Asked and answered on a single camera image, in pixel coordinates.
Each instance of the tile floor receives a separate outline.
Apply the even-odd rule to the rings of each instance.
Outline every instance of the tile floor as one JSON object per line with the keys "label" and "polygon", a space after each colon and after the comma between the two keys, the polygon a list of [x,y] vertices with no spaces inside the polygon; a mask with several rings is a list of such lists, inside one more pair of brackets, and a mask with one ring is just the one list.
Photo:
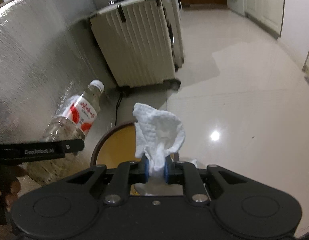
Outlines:
{"label": "tile floor", "polygon": [[182,88],[124,99],[118,122],[132,119],[136,102],[173,112],[187,134],[181,159],[197,158],[202,168],[218,164],[290,193],[302,206],[296,236],[303,235],[309,231],[304,74],[269,34],[229,10],[182,12],[181,25]]}

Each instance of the metal screw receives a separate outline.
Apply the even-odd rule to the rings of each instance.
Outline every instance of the metal screw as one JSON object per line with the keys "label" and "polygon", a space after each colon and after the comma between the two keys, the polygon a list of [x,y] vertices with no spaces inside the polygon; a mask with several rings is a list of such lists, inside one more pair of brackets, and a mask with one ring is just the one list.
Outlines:
{"label": "metal screw", "polygon": [[106,204],[115,204],[118,203],[121,198],[120,196],[116,195],[116,194],[110,194],[104,197],[105,203]]}
{"label": "metal screw", "polygon": [[154,206],[159,206],[161,204],[161,202],[159,200],[153,200],[152,201],[152,205]]}
{"label": "metal screw", "polygon": [[204,194],[195,194],[192,196],[192,200],[197,202],[197,203],[202,203],[205,202],[209,199],[207,195]]}

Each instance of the bottle cap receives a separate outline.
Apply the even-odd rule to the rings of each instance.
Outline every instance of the bottle cap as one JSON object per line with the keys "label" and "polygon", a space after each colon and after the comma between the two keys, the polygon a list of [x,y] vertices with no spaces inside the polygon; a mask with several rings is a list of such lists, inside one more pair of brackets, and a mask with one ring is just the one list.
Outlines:
{"label": "bottle cap", "polygon": [[95,79],[95,80],[91,81],[90,85],[97,87],[100,90],[101,94],[103,93],[104,85],[102,84],[101,81]]}

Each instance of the clear plastic bottle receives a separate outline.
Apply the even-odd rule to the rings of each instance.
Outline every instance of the clear plastic bottle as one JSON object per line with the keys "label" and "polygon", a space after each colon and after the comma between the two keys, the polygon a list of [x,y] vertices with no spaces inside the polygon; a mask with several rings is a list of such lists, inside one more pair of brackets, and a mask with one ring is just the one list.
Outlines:
{"label": "clear plastic bottle", "polygon": [[[101,81],[93,80],[81,95],[74,95],[65,101],[48,125],[42,141],[60,141],[69,139],[84,140],[93,121],[100,112],[101,94],[104,86]],[[29,176],[46,185],[68,175],[71,163],[77,153],[66,154],[63,159],[28,163]]]}

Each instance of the red and white label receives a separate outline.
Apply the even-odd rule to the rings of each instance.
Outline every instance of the red and white label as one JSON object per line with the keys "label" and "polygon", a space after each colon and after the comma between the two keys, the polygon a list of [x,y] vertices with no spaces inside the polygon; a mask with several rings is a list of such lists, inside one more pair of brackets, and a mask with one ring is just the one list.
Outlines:
{"label": "red and white label", "polygon": [[73,121],[76,126],[87,135],[93,121],[97,117],[96,111],[89,102],[81,96],[73,97],[69,105],[70,106],[66,107],[59,116],[66,117]]}

